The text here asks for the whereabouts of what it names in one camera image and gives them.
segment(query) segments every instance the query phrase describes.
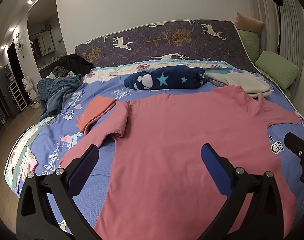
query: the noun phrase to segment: white towel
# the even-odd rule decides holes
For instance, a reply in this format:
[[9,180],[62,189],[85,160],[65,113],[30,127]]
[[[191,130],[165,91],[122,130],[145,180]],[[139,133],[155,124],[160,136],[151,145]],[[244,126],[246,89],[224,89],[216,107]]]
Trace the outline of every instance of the white towel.
[[256,98],[259,93],[262,93],[265,97],[271,95],[270,85],[263,78],[256,77],[245,70],[243,73],[232,72],[229,74],[205,72],[204,77],[214,79],[225,85],[241,86],[253,98]]

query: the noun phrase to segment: blue gripper pad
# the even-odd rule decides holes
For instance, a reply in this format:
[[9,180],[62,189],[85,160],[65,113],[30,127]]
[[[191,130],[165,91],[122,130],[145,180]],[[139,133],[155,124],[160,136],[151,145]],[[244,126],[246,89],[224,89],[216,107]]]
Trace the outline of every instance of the blue gripper pad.
[[232,179],[221,165],[220,157],[206,144],[202,146],[201,157],[220,193],[229,198],[232,194]]
[[81,190],[83,189],[85,182],[87,181],[96,163],[98,162],[98,159],[98,148],[96,146],[90,146],[87,149],[83,160],[77,165],[74,172],[69,177],[67,186],[70,196],[77,196],[79,193],[81,193]]

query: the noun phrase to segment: gray blanket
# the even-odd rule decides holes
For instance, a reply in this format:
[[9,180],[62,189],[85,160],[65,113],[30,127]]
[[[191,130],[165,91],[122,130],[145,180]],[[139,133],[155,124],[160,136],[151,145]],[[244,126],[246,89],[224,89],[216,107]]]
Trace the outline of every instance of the gray blanket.
[[61,112],[67,100],[82,85],[81,77],[82,75],[75,75],[54,80],[45,100],[40,100],[43,108],[41,121],[48,116],[56,117]]
[[37,83],[37,92],[39,93],[39,100],[41,102],[42,109],[45,106],[45,103],[44,103],[44,105],[42,105],[42,103],[46,100],[47,93],[53,87],[53,83],[54,82],[55,82],[55,79],[52,79],[52,78],[42,78]]
[[53,74],[55,77],[66,77],[70,71],[62,66],[55,66],[53,69]]

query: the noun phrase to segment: blue bedsheet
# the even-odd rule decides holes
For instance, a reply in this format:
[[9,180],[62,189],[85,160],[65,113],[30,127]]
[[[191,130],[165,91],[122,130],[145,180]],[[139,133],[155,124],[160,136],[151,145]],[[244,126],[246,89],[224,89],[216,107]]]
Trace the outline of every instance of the blue bedsheet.
[[[194,90],[174,89],[138,91],[124,87],[124,80],[128,76],[129,75],[118,76],[110,79],[108,82],[82,84],[82,86],[72,95],[61,114],[43,128],[31,147],[31,150],[39,163],[35,170],[37,175],[53,173],[55,169],[58,168],[60,158],[62,158],[68,149],[83,138],[84,135],[79,133],[79,129],[76,127],[76,116],[79,116],[87,107],[89,101],[97,95],[115,98],[120,101],[128,101],[161,93],[178,95],[210,92],[215,88],[213,84],[208,82]],[[273,91],[272,94],[267,97],[267,100],[275,102],[291,112],[295,112],[283,94],[274,87],[274,85],[271,85],[271,87],[273,88]],[[112,111],[113,109],[100,118],[96,125],[103,121]],[[272,150],[280,156],[284,177],[297,199],[296,219],[298,219],[301,217],[304,207],[304,184],[300,182],[300,175],[302,173],[300,159],[284,146],[284,135],[288,132],[292,132],[304,140],[303,124],[278,124],[268,128],[268,136],[270,137]],[[73,198],[92,227],[97,221],[106,196],[111,162],[115,150],[114,140],[111,137],[106,138],[99,150],[100,159],[92,171],[91,176],[87,180],[80,195]],[[20,193],[22,186],[23,182],[21,181],[17,189],[18,194]],[[63,218],[51,195],[49,200],[57,221],[60,225],[63,224]]]

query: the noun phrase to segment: tree print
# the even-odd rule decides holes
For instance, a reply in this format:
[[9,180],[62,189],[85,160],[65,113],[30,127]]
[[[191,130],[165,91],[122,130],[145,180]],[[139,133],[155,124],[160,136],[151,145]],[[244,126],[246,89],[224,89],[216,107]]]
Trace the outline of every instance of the tree print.
[[88,49],[86,49],[83,52],[82,56],[84,59],[91,63],[101,57],[101,48],[92,48],[90,52],[88,52]]
[[164,30],[157,39],[148,42],[154,42],[155,46],[159,45],[159,41],[166,40],[167,45],[182,46],[184,42],[191,42],[191,33],[185,28],[178,28],[173,34],[171,34],[171,29]]

